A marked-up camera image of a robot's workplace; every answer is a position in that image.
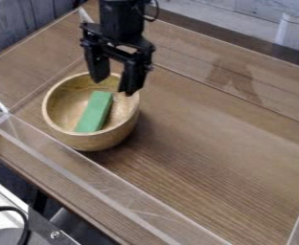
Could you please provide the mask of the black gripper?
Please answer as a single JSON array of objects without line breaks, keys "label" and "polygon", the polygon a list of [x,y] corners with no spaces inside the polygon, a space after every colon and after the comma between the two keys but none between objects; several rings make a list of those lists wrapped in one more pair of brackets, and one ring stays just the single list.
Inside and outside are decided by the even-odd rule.
[{"label": "black gripper", "polygon": [[109,60],[124,64],[118,92],[130,96],[142,88],[152,70],[154,45],[142,37],[148,0],[100,0],[100,22],[82,22],[81,47],[90,79],[100,83],[109,76]]}]

